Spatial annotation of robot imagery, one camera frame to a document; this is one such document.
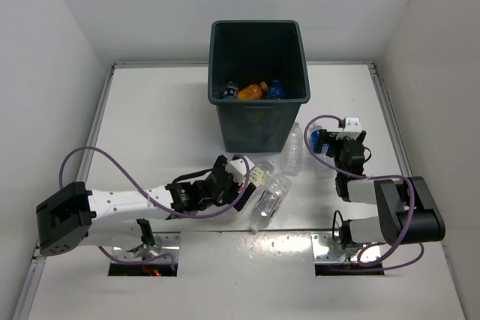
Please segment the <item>apple label clear bottle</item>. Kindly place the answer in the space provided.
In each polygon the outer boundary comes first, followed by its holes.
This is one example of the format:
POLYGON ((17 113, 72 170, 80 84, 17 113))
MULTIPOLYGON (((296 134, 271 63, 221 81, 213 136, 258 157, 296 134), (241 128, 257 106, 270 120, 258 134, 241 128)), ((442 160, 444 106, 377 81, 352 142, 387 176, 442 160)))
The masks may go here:
POLYGON ((273 160, 259 161, 256 163, 248 163, 250 176, 248 179, 248 189, 244 192, 247 194, 258 193, 261 191, 270 178, 275 173, 275 162, 273 160))

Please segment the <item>clear bottle red blue label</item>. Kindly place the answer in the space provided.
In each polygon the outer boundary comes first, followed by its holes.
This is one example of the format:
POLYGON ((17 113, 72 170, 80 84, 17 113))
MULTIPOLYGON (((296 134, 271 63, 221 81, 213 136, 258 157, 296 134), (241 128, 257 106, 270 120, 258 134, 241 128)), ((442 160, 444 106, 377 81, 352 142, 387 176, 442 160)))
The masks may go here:
POLYGON ((250 215, 250 232, 255 234, 269 227, 291 186, 291 180, 284 175, 276 174, 267 180, 250 215))

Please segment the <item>clear ribbed bottle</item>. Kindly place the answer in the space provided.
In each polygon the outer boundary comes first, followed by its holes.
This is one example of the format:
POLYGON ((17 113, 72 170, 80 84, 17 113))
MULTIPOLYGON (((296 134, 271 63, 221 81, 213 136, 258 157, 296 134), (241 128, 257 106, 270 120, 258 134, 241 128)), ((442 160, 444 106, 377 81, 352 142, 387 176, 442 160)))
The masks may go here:
POLYGON ((280 167, 281 171, 290 176, 297 176, 302 170, 303 132, 298 122, 295 122, 283 147, 280 167))

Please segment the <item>blue label water bottle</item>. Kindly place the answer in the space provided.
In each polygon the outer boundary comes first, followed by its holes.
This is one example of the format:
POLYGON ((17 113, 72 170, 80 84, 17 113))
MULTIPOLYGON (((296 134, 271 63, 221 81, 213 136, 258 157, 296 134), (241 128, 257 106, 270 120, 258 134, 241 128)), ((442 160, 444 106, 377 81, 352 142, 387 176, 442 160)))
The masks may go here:
POLYGON ((286 97, 286 92, 281 82, 278 79, 275 79, 271 82, 271 85, 268 88, 267 99, 268 100, 282 100, 286 97))

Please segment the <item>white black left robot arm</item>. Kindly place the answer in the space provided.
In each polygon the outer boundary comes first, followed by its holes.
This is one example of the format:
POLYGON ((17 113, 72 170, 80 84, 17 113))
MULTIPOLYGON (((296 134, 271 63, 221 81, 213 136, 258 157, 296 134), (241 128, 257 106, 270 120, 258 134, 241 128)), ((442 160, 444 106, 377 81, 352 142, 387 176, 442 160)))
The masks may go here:
POLYGON ((151 219, 203 220, 231 208, 240 211, 254 188, 254 167, 248 157, 221 155, 210 169, 146 190, 90 190, 82 181, 69 183, 36 207, 39 252, 51 257, 87 245, 129 252, 152 247, 151 219))

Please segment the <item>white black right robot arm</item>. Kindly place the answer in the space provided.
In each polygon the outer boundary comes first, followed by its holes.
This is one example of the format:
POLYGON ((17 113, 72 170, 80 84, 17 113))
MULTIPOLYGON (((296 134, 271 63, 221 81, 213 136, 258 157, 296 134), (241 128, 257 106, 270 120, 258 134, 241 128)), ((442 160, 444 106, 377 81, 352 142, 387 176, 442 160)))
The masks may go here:
POLYGON ((313 151, 333 160, 335 189, 345 202, 375 205, 377 215, 365 219, 342 220, 337 235, 332 235, 343 248, 359 244, 392 245, 401 231, 407 229, 401 243, 414 244, 441 241, 446 225, 426 181, 410 177, 413 191, 405 181, 368 179, 364 164, 369 161, 363 145, 366 132, 356 139, 339 137, 339 132, 315 130, 310 136, 313 151))

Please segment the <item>dark green plastic bin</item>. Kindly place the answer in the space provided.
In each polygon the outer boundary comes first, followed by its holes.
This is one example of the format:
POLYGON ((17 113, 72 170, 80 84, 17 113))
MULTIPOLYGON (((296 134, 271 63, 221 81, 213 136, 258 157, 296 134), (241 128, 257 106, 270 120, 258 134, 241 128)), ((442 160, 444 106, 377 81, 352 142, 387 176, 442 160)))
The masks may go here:
POLYGON ((311 98, 305 51, 294 20, 218 20, 211 26, 208 100, 217 110, 226 151, 282 151, 301 105, 311 98), (278 81, 280 100, 224 98, 228 83, 243 89, 278 81))

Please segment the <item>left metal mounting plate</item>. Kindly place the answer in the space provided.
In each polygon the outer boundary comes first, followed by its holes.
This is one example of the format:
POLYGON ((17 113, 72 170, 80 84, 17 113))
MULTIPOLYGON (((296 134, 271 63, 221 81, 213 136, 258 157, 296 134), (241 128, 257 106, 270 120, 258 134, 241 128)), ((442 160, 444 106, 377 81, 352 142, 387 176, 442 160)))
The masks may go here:
POLYGON ((175 264, 179 259, 180 234, 154 232, 154 245, 142 245, 127 251, 121 247, 112 247, 110 254, 125 262, 146 262, 149 264, 175 264))

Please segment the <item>metal mounting plate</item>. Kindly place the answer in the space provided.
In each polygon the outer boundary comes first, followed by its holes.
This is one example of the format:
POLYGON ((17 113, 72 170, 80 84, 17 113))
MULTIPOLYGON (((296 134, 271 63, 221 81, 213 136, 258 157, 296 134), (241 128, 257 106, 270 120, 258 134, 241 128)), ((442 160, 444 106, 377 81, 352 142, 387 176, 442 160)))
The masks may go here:
POLYGON ((316 265, 357 264, 358 254, 368 246, 368 244, 354 244, 343 249, 334 241, 330 231, 312 231, 310 238, 316 265))
POLYGON ((146 262, 149 264, 175 264, 179 259, 180 234, 154 232, 154 245, 142 245, 127 251, 121 247, 112 247, 110 254, 125 262, 146 262))

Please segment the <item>orange juice bottle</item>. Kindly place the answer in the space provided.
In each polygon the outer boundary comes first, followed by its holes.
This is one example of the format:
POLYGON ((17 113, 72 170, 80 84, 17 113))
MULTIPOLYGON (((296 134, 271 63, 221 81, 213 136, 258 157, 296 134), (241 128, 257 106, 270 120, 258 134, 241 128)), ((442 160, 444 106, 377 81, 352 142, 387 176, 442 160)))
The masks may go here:
POLYGON ((251 84, 243 88, 238 93, 239 100, 261 100, 263 96, 269 91, 269 87, 265 82, 259 84, 251 84))

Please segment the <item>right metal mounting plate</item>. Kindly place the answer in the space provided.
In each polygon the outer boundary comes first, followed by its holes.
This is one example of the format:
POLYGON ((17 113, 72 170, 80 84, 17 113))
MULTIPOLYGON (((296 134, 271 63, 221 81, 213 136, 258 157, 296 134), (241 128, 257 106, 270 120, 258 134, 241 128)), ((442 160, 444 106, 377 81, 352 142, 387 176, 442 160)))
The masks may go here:
POLYGON ((343 249, 334 241, 330 231, 312 231, 310 238, 316 265, 357 264, 358 254, 368 246, 368 244, 354 244, 343 249))

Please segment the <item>right aluminium frame rail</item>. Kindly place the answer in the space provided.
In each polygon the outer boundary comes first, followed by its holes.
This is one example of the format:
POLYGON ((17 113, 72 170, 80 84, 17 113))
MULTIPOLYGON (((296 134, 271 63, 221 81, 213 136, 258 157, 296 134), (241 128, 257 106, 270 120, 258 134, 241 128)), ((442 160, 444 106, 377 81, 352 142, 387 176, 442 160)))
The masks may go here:
POLYGON ((404 142, 402 140, 401 132, 398 127, 398 122, 394 114, 395 112, 393 110, 385 82, 381 78, 378 67, 375 65, 374 62, 368 62, 367 67, 373 81, 373 86, 379 100, 380 108, 382 110, 388 133, 393 144, 395 156, 397 159, 397 163, 400 167, 401 174, 411 176, 413 175, 413 169, 411 167, 406 149, 404 147, 404 142))

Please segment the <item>aluminium frame rail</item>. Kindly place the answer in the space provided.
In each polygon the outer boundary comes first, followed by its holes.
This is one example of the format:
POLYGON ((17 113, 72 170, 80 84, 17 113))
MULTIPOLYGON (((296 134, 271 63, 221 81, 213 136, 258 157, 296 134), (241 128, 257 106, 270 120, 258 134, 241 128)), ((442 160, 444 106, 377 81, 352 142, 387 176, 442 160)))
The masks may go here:
MULTIPOLYGON (((97 108, 94 114, 94 119, 89 131, 87 145, 95 145, 103 113, 106 106, 106 101, 109 94, 109 89, 112 82, 112 77, 115 73, 116 64, 114 64, 107 72, 106 79, 104 80, 102 92, 100 94, 100 100, 98 101, 97 108)), ((84 181, 87 179, 90 169, 90 164, 93 158, 93 152, 87 151, 86 155, 81 156, 81 162, 79 163, 79 169, 74 173, 74 180, 84 181)), ((40 254, 39 242, 35 244, 34 251, 32 253, 29 270, 26 279, 22 286, 19 299, 17 301, 14 313, 11 319, 28 319, 32 309, 32 305, 35 299, 38 286, 40 284, 41 276, 46 265, 46 258, 40 254)))
MULTIPOLYGON (((119 61, 112 69, 208 67, 208 65, 208 61, 119 61)), ((375 68, 373 61, 307 61, 307 65, 367 65, 369 68, 375 68)))
POLYGON ((382 110, 388 133, 393 144, 395 156, 397 159, 397 163, 400 167, 401 174, 411 176, 413 175, 413 169, 411 167, 406 149, 404 147, 404 142, 402 140, 401 132, 398 127, 398 122, 394 114, 395 112, 393 110, 385 82, 381 78, 378 67, 375 65, 374 62, 368 62, 367 67, 373 81, 373 86, 379 100, 380 108, 382 110))

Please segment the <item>back aluminium frame rail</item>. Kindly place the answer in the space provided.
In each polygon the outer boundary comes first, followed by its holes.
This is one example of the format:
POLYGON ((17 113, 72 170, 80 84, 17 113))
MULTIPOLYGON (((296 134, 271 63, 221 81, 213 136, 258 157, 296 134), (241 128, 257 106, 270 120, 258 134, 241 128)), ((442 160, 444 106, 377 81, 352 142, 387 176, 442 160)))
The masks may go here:
MULTIPOLYGON (((208 65, 208 61, 119 61, 112 69, 208 67, 208 65)), ((369 68, 375 68, 373 61, 307 61, 307 65, 367 65, 369 68)))

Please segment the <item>left aluminium frame rail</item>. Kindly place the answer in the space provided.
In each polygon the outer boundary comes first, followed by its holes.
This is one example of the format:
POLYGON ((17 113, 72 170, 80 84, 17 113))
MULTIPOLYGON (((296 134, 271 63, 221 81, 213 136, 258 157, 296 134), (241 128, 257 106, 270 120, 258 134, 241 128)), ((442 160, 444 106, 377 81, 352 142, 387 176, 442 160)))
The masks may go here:
MULTIPOLYGON (((100 100, 98 101, 97 108, 94 114, 94 119, 89 131, 87 145, 95 145, 103 113, 106 106, 106 101, 109 94, 109 89, 112 82, 112 77, 115 73, 116 64, 114 64, 107 72, 106 79, 104 80, 102 92, 100 94, 100 100)), ((79 169, 74 173, 74 180, 84 181, 87 179, 90 169, 90 164, 93 158, 93 152, 87 151, 86 155, 81 156, 81 162, 79 163, 79 169)), ((46 258, 40 254, 39 242, 35 244, 34 251, 32 253, 29 270, 26 279, 22 286, 19 299, 17 301, 14 313, 11 319, 28 319, 32 309, 32 305, 35 299, 38 286, 40 284, 41 276, 46 265, 46 258)))

